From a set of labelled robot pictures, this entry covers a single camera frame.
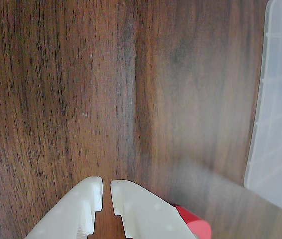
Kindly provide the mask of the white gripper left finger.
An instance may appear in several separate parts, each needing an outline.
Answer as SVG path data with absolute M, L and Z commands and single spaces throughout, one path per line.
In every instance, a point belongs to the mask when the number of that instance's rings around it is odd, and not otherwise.
M 94 233 L 103 206 L 103 181 L 91 176 L 79 182 L 33 227 L 27 239 L 86 239 Z

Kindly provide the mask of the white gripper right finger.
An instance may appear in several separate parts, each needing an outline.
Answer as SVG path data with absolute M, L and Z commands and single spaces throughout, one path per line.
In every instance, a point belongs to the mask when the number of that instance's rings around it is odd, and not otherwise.
M 176 207 L 146 188 L 128 181 L 110 183 L 114 214 L 128 239 L 195 239 Z

